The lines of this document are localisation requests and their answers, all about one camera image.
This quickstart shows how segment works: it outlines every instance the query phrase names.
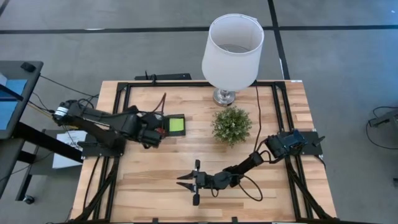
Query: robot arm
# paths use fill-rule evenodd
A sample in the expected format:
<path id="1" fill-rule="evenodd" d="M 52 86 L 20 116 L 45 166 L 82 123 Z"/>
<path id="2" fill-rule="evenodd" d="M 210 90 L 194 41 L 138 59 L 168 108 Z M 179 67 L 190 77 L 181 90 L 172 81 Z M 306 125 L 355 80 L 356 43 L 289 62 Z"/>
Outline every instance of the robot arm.
<path id="1" fill-rule="evenodd" d="M 140 142 L 146 148 L 158 147 L 162 134 L 156 130 L 161 129 L 162 119 L 163 116 L 159 114 L 141 113 L 135 106 L 128 112 L 109 114 L 87 108 L 77 100 L 60 103 L 53 114 L 53 120 L 59 126 L 77 126 L 110 149 L 120 138 Z M 109 129 L 102 129 L 97 124 Z"/>
<path id="2" fill-rule="evenodd" d="M 271 160 L 270 154 L 268 161 L 265 161 L 261 157 L 261 154 L 263 152 L 267 152 L 258 152 L 262 144 L 265 144 L 268 147 L 272 155 L 275 157 L 275 160 Z M 287 156 L 296 155 L 300 153 L 300 151 L 306 144 L 307 141 L 298 130 L 293 130 L 290 133 L 278 134 L 276 136 L 268 136 L 268 138 L 260 142 L 258 148 L 254 152 L 252 152 L 249 157 L 242 163 L 240 163 L 239 165 L 227 167 L 223 169 L 223 171 L 215 175 L 208 175 L 206 172 L 200 172 L 200 161 L 196 160 L 195 170 L 193 170 L 190 174 L 177 178 L 179 180 L 195 179 L 195 184 L 187 184 L 183 182 L 177 182 L 177 184 L 195 193 L 193 196 L 193 205 L 199 205 L 199 189 L 223 190 L 227 188 L 228 185 L 230 187 L 235 187 L 240 184 L 241 179 L 245 177 L 245 173 L 247 171 L 261 165 L 264 162 L 274 164 Z"/>

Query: lamp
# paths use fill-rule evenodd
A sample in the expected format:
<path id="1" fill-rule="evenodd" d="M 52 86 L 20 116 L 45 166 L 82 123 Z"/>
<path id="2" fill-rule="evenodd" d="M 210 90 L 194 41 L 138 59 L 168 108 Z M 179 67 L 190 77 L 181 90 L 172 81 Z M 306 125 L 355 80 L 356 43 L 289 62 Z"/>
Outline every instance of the lamp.
<path id="1" fill-rule="evenodd" d="M 263 41 L 261 25 L 249 16 L 227 14 L 211 24 L 201 70 L 216 87 L 213 98 L 218 105 L 229 106 L 234 91 L 255 81 Z"/>

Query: green plant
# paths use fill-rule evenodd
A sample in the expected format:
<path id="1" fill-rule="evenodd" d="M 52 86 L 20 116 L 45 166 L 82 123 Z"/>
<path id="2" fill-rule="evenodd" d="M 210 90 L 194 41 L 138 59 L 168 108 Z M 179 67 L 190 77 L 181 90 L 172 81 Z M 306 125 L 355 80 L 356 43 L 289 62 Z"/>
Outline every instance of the green plant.
<path id="1" fill-rule="evenodd" d="M 228 107 L 223 111 L 216 112 L 215 120 L 211 122 L 214 137 L 221 142 L 228 143 L 233 147 L 236 143 L 244 142 L 249 136 L 251 120 L 249 113 L 237 107 Z"/>

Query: lamp base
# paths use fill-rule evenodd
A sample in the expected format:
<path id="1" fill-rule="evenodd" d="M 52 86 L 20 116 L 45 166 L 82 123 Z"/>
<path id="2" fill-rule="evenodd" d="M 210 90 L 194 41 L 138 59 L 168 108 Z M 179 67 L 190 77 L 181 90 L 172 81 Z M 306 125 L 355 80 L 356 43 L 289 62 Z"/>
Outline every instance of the lamp base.
<path id="1" fill-rule="evenodd" d="M 218 106 L 229 106 L 235 100 L 235 92 L 216 88 L 213 93 L 213 100 Z"/>

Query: wooden tabletop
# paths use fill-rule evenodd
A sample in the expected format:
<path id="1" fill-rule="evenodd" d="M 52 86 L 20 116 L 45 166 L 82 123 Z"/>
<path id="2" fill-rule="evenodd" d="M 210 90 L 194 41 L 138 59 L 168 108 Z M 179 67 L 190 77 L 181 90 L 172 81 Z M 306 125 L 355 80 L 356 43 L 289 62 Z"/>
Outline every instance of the wooden tabletop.
<path id="1" fill-rule="evenodd" d="M 98 110 L 112 112 L 117 83 L 117 81 L 103 82 L 97 104 Z M 286 81 L 286 87 L 295 128 L 305 131 L 313 129 L 303 83 Z M 259 130 L 256 89 L 249 87 L 236 92 L 233 104 L 249 112 L 253 125 L 247 141 L 233 148 L 216 142 L 212 137 L 210 123 L 213 114 L 223 109 L 214 104 L 213 90 L 213 87 L 133 87 L 131 89 L 129 106 L 136 105 L 142 111 L 152 111 L 166 92 L 165 114 L 185 114 L 187 134 L 166 138 L 157 149 L 145 150 L 137 143 L 130 141 L 127 143 L 118 170 L 112 222 L 151 222 L 152 218 L 159 218 L 160 222 L 230 222 L 231 217 L 238 217 L 241 222 L 295 220 L 283 161 L 273 165 L 264 163 L 246 174 L 260 186 L 264 195 L 261 202 L 248 198 L 239 187 L 233 189 L 228 187 L 221 190 L 217 198 L 213 198 L 209 190 L 201 190 L 200 205 L 194 207 L 193 194 L 176 184 L 177 177 L 191 172 L 195 159 L 201 160 L 201 171 L 215 174 L 225 167 L 239 164 L 253 150 Z M 278 132 L 278 125 L 271 88 L 259 86 L 258 90 L 262 112 L 260 140 L 263 140 L 266 136 Z M 285 111 L 281 92 L 279 98 L 281 110 Z M 121 111 L 123 100 L 119 105 Z M 313 156 L 302 156 L 302 160 L 309 191 L 327 213 L 335 216 L 322 163 Z M 83 163 L 72 218 L 82 211 L 94 163 L 95 158 L 86 159 Z M 98 188 L 101 163 L 102 159 L 96 168 L 88 201 Z M 243 179 L 243 187 L 249 194 L 258 197 L 257 189 L 248 180 Z M 101 204 L 100 217 L 104 217 L 107 196 L 106 192 Z M 305 217 L 299 190 L 298 197 L 302 216 Z"/>

